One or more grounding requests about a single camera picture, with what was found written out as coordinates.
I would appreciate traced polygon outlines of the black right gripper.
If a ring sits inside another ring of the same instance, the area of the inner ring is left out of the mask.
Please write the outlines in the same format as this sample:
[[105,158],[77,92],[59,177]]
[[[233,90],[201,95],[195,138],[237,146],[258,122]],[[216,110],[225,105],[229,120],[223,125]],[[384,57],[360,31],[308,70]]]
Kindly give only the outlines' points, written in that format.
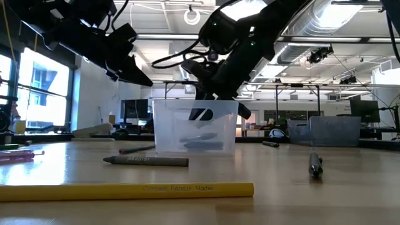
[[[211,72],[201,69],[196,73],[196,77],[206,93],[216,94],[219,99],[232,99],[238,95],[240,85],[249,80],[250,72],[262,58],[272,59],[272,41],[264,38],[246,38],[216,70]],[[214,103],[213,100],[194,100],[189,120],[214,120]],[[238,104],[237,114],[244,119],[251,117],[251,111],[242,103]]]

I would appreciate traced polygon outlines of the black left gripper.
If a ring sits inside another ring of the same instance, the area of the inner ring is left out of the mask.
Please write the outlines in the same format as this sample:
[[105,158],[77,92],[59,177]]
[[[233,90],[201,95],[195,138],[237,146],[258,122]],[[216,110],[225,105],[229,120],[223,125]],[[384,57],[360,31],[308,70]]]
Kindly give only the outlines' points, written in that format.
[[113,80],[152,86],[153,82],[136,66],[135,58],[129,56],[136,37],[136,31],[128,23],[109,35],[78,25],[63,31],[59,43],[104,69]]

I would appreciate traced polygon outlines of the green pen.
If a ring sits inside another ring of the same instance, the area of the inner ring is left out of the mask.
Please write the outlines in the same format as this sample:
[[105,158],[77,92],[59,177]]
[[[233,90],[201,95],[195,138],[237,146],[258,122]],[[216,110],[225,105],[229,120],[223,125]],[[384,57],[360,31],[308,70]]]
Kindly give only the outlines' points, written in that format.
[[192,136],[192,137],[183,137],[179,140],[180,143],[187,143],[187,142],[193,142],[193,141],[205,141],[209,139],[213,139],[217,137],[218,134],[215,132],[209,132],[209,133],[204,133],[200,134],[198,136]]

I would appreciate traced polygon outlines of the clear narrow plastic bin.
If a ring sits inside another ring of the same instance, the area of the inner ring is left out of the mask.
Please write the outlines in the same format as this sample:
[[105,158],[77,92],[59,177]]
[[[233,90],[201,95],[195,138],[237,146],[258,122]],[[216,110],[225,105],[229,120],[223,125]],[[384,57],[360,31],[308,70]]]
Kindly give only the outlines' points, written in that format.
[[[212,121],[190,121],[193,99],[156,99],[152,103],[154,138],[159,154],[233,155],[235,150],[238,102],[215,101]],[[223,150],[190,150],[181,138],[217,133],[218,136],[201,142],[223,142]]]

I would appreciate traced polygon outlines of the dark brown pencil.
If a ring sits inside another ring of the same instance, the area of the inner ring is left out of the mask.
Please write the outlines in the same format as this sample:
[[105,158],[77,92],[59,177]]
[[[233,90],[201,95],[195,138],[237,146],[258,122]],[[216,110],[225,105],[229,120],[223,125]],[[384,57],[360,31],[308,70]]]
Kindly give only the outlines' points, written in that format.
[[118,151],[119,154],[131,154],[131,153],[136,153],[139,151],[146,151],[150,149],[154,149],[156,146],[155,145],[148,145],[148,146],[135,146],[131,148],[126,148],[126,149],[120,149]]

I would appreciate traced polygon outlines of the dark grey printed crayon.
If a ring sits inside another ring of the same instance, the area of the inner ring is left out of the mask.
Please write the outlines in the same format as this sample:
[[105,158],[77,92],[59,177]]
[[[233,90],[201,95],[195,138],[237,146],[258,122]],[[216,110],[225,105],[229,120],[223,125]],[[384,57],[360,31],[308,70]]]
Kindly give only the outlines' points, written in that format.
[[178,166],[188,167],[188,158],[175,157],[143,157],[143,156],[111,156],[103,159],[106,163],[138,166]]

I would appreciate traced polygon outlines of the yellow pencil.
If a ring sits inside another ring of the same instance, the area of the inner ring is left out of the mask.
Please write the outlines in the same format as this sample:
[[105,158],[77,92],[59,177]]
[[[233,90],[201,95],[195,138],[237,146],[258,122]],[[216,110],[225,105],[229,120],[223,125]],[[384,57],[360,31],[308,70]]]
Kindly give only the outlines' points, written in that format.
[[251,182],[0,186],[0,202],[252,197]]

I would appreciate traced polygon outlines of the pink mechanical pencil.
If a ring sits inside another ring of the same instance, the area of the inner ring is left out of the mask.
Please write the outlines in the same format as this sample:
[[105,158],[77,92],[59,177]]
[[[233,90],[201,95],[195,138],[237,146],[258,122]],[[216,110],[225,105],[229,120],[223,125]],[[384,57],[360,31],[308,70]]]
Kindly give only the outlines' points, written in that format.
[[1,151],[0,163],[19,163],[32,161],[35,156],[40,156],[44,154],[45,151],[34,151],[32,149]]

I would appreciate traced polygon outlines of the black computer monitor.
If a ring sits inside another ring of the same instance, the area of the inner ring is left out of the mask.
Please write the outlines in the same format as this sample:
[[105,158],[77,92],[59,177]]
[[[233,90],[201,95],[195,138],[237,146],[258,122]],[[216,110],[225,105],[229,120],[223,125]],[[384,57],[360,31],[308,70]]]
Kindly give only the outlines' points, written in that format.
[[377,101],[351,100],[351,115],[360,117],[362,123],[379,123],[379,107]]
[[122,119],[147,119],[150,110],[147,99],[126,99],[121,101]]

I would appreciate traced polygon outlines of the grey stapler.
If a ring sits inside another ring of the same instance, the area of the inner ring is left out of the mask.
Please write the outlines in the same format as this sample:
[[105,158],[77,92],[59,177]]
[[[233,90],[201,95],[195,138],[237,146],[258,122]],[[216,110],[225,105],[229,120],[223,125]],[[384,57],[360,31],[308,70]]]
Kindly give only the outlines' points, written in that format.
[[109,122],[97,126],[77,129],[72,132],[73,137],[71,141],[102,141],[102,142],[115,141],[115,139],[111,137],[93,137],[95,134],[110,132],[112,130],[113,130],[113,125]]

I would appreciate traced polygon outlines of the smoky grey plastic bin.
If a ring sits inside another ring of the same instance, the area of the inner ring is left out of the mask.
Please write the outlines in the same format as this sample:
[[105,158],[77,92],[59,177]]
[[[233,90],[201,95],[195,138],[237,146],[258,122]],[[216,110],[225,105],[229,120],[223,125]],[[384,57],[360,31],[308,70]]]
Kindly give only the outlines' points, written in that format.
[[361,117],[311,116],[307,121],[287,120],[290,143],[313,147],[356,147]]

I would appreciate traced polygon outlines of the yellow cup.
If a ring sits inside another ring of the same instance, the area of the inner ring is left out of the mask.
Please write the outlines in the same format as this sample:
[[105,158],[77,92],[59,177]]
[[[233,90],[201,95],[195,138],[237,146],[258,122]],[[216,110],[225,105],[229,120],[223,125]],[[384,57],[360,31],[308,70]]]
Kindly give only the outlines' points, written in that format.
[[26,120],[15,120],[13,130],[15,134],[24,134],[26,132]]

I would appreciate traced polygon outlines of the long ceiling light bar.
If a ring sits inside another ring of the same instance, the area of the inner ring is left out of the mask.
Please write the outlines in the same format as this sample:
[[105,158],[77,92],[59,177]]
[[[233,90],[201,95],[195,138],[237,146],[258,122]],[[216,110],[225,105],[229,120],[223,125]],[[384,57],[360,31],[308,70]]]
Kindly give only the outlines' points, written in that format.
[[[197,34],[139,34],[140,40],[195,41]],[[281,36],[279,43],[340,43],[340,44],[390,44],[390,37],[340,37],[340,36]]]

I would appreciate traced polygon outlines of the silver ventilation duct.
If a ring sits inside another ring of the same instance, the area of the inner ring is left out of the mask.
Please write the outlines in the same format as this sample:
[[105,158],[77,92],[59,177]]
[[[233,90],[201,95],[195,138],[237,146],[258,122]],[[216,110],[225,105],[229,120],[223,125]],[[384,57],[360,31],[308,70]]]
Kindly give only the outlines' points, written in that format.
[[[363,7],[332,4],[338,0],[315,0],[285,31],[290,36],[329,36],[346,25]],[[287,43],[275,45],[274,59],[279,64],[291,64],[309,51],[308,46]]]

